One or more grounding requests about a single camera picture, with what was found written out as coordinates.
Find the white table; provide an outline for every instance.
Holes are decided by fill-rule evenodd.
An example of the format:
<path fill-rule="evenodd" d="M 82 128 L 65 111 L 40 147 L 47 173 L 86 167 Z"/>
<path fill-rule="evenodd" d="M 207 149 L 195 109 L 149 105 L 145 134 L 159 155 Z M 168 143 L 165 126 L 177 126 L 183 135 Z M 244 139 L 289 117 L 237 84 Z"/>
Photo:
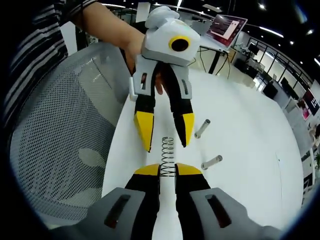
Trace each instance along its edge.
<path fill-rule="evenodd" d="M 191 70 L 192 107 L 197 130 L 211 124 L 200 139 L 183 148 L 166 94 L 156 95 L 151 153 L 143 150 L 134 126 L 135 103 L 127 99 L 112 140 L 102 196 L 125 187 L 134 171 L 161 163 L 162 137 L 173 137 L 175 162 L 201 170 L 201 163 L 222 155 L 204 170 L 212 188 L 221 188 L 243 204 L 260 225 L 283 229 L 297 215 L 303 198 L 303 169 L 292 129 L 278 104 L 250 88 Z M 160 210 L 153 239 L 182 239 L 175 211 L 174 178 L 162 177 Z"/>
<path fill-rule="evenodd" d="M 215 51 L 214 59 L 211 63 L 210 69 L 208 71 L 209 74 L 213 74 L 214 70 L 217 66 L 217 63 L 219 61 L 221 53 L 229 52 L 229 51 L 226 47 L 223 47 L 223 46 L 216 44 L 212 39 L 210 39 L 207 36 L 200 37 L 200 47 Z"/>

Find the gray mesh backrest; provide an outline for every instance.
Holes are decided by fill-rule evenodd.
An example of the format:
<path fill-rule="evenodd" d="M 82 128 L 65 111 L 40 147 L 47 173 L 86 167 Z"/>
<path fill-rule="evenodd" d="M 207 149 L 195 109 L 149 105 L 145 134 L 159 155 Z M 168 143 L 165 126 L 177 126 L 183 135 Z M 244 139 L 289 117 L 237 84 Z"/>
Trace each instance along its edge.
<path fill-rule="evenodd" d="M 10 162 L 45 223 L 75 224 L 101 198 L 129 77 L 120 50 L 95 43 L 63 61 L 28 98 L 12 136 Z"/>

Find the metal spring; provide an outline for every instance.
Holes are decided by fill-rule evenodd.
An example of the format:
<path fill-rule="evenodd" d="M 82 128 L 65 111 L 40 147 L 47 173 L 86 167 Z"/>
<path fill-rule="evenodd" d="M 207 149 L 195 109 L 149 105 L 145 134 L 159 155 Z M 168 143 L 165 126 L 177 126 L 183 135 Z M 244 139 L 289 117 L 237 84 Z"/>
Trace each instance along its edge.
<path fill-rule="evenodd" d="M 163 137 L 162 138 L 162 163 L 160 168 L 161 177 L 175 177 L 176 168 L 175 162 L 171 159 L 174 158 L 174 139 L 172 137 Z"/>

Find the monitor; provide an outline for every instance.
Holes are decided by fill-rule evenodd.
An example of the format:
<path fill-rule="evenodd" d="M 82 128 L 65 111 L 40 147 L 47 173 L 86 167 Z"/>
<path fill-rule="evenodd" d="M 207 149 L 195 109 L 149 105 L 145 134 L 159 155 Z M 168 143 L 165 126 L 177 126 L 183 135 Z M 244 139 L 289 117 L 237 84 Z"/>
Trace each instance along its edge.
<path fill-rule="evenodd" d="M 249 49 L 249 51 L 253 52 L 254 55 L 257 55 L 259 52 L 259 48 L 256 45 L 254 45 L 253 43 L 250 44 L 248 49 Z"/>
<path fill-rule="evenodd" d="M 310 89 L 305 92 L 302 98 L 304 102 L 308 105 L 312 115 L 313 116 L 316 115 L 317 111 L 319 110 L 319 103 L 315 98 L 315 96 L 313 95 L 313 93 L 310 91 Z"/>
<path fill-rule="evenodd" d="M 297 95 L 297 93 L 295 92 L 295 90 L 290 86 L 288 80 L 283 77 L 281 80 L 281 86 L 283 91 L 290 97 L 292 97 L 295 100 L 299 99 L 299 96 Z"/>
<path fill-rule="evenodd" d="M 237 38 L 248 19 L 218 14 L 212 22 L 206 36 L 213 39 L 219 46 L 227 49 Z"/>

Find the striped shirt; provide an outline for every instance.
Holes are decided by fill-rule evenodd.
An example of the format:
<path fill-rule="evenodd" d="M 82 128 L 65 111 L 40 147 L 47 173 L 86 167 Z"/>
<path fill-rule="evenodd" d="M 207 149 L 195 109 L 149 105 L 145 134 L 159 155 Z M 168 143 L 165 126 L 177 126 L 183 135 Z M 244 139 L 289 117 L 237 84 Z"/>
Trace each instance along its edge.
<path fill-rule="evenodd" d="M 19 22 L 20 36 L 9 54 L 3 100 L 5 126 L 17 118 L 23 103 L 41 79 L 68 56 L 60 26 L 96 0 L 27 2 L 34 12 Z"/>

